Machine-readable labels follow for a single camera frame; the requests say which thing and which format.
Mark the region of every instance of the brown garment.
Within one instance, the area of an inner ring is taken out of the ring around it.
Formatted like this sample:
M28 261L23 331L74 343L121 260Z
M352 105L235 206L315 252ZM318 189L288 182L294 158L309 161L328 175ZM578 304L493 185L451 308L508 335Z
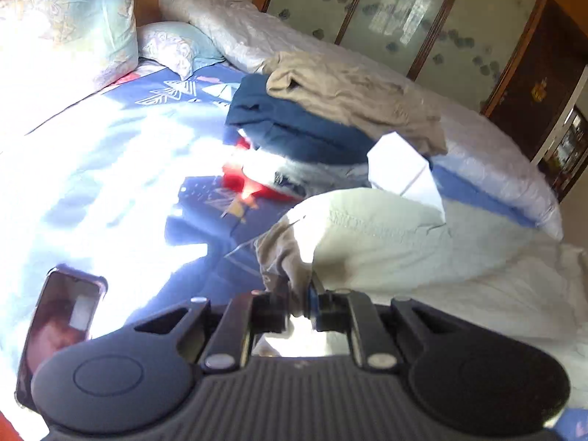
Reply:
M300 104L308 112L354 126L374 141L398 132L419 153L446 154L439 113L416 90L404 89L324 55L280 52L264 63L273 97Z

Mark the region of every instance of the wooden door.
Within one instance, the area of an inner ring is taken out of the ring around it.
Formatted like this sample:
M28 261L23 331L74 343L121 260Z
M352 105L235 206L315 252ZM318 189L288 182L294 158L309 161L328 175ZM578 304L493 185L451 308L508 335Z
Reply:
M536 32L489 119L533 159L587 63L588 37L555 1L548 0Z

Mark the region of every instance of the small pillow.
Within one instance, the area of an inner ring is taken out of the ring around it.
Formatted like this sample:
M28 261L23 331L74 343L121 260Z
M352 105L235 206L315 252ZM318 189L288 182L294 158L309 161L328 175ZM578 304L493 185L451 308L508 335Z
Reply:
M196 70L225 57L198 28L179 21L162 21L137 29L139 55L177 73L182 81Z

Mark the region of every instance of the pillow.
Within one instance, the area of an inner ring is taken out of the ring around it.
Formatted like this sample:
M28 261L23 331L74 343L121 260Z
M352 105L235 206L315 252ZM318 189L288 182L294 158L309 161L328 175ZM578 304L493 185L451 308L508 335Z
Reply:
M0 151L138 63L133 0L0 0Z
M210 38L179 21L162 21L137 30L139 56L155 60L177 73L182 81L197 69L224 61Z

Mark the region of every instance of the bed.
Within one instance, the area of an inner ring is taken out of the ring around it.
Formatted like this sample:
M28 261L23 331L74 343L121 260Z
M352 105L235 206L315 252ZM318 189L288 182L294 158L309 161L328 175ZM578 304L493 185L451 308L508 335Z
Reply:
M203 12L202 20L189 23L198 23L219 47L234 47L231 41L237 38L240 54L247 58L231 57L227 49L227 63L199 69L186 81L166 67L141 61L125 78L0 154L0 242L7 248L2 254L6 289L0 297L0 411L25 440L39 439L46 428L17 408L12 391L32 308L51 267L65 262L108 279L94 336L189 297L222 304L237 293L263 288L252 242L293 204L262 198L245 202L221 184L222 165L238 138L224 126L226 113L244 70L263 59L265 48L239 35L250 23L256 29L258 16L249 13L251 4L213 3L230 8L223 10L226 21ZM211 1L207 7L213 8ZM251 21L235 23L231 18L238 10ZM157 0L135 0L135 15L139 24L162 18ZM236 33L220 41L214 29L226 31L227 25ZM264 37L269 29L260 28L258 37ZM290 34L278 34L267 44L277 50L292 38L296 47L315 49L314 42L303 44ZM439 101L451 135L449 156L433 164L442 196L534 226L538 218L530 218L524 208L537 195L535 169L516 154L514 161L507 157L506 166L500 155L486 160L492 148L476 145L485 122ZM462 120L477 129L461 135ZM495 140L506 144L504 154L512 156L512 141L501 138ZM477 148L476 158L471 151ZM505 179L509 167L517 173L511 180ZM484 180L523 185L524 191L501 197L501 189L488 190L480 182L480 168L486 171ZM508 203L517 197L524 203Z

